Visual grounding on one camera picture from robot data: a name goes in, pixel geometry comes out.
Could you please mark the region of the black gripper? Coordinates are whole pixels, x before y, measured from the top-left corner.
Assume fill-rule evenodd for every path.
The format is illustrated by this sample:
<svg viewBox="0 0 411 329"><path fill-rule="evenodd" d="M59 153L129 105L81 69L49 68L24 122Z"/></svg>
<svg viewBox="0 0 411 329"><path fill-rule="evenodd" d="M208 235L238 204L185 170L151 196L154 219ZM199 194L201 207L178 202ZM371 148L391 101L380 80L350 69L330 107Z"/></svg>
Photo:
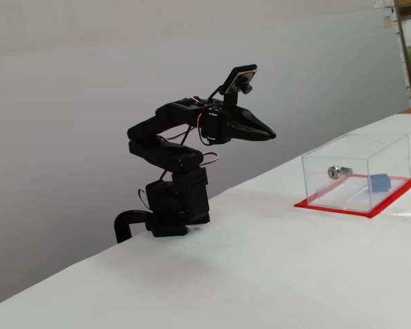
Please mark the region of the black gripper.
<svg viewBox="0 0 411 329"><path fill-rule="evenodd" d="M232 139L269 141L276 133L250 110L222 104L206 106L200 113L200 136L210 145L223 145Z"/></svg>

